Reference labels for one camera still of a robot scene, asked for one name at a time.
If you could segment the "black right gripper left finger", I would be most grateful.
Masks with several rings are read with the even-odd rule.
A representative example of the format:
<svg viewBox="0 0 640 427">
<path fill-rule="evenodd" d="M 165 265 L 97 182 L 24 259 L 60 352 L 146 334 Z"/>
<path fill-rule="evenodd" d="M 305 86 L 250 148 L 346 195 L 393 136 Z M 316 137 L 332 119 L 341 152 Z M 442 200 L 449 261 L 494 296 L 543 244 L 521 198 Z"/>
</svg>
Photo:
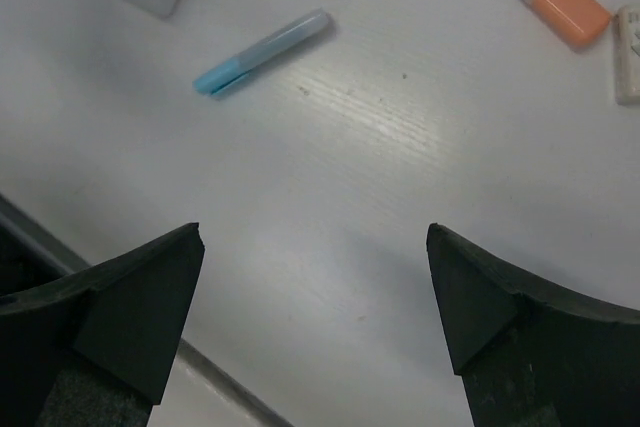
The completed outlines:
<svg viewBox="0 0 640 427">
<path fill-rule="evenodd" d="M 204 259 L 195 223 L 70 275 L 1 239 L 1 422 L 144 426 Z"/>
</svg>

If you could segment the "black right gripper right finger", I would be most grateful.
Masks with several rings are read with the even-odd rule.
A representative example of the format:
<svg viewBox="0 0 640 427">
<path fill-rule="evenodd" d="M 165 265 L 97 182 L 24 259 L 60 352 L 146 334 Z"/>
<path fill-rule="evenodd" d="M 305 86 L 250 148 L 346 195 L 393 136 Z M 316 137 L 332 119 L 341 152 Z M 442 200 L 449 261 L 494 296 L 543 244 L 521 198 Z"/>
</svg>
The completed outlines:
<svg viewBox="0 0 640 427">
<path fill-rule="evenodd" d="M 639 313 L 430 225 L 431 278 L 476 426 L 636 426 Z"/>
</svg>

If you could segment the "blue highlighter marker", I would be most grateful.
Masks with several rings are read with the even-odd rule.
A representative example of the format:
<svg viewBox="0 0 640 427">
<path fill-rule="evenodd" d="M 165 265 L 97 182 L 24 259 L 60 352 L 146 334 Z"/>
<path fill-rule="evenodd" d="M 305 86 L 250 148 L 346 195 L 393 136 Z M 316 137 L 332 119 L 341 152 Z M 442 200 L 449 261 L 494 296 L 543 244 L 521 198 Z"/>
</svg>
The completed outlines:
<svg viewBox="0 0 640 427">
<path fill-rule="evenodd" d="M 193 81 L 194 90 L 221 96 L 256 68 L 325 31 L 331 22 L 324 9 L 311 11 L 202 74 Z"/>
</svg>

